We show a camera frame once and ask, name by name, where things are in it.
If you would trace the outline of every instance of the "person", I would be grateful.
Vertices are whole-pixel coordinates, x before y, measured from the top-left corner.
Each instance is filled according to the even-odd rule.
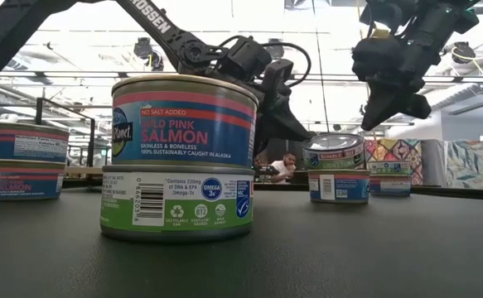
[[[271,164],[279,174],[271,177],[271,182],[276,184],[287,184],[287,178],[292,177],[292,173],[297,169],[294,164],[297,162],[297,156],[292,152],[286,152],[283,155],[283,160],[275,161]]]

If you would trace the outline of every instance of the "tuna can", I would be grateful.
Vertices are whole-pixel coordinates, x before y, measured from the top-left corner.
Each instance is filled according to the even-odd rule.
[[[65,164],[0,160],[0,200],[58,199]]]
[[[371,175],[372,195],[410,196],[410,175]]]
[[[411,175],[410,161],[371,161],[371,175]]]
[[[368,203],[367,170],[309,170],[309,196],[317,203]]]
[[[0,159],[65,162],[69,136],[54,127],[0,123]]]
[[[113,87],[113,164],[250,168],[258,100],[192,75],[146,75]]]
[[[187,243],[250,231],[254,172],[206,166],[104,166],[103,234]]]
[[[363,168],[363,137],[349,133],[327,133],[313,137],[302,148],[309,169],[335,170]]]

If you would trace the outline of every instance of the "patterned textile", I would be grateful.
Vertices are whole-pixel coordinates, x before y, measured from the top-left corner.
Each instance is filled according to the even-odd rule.
[[[422,143],[418,139],[365,140],[366,165],[370,161],[410,161],[412,185],[422,185]]]
[[[447,143],[447,187],[483,190],[483,142]]]

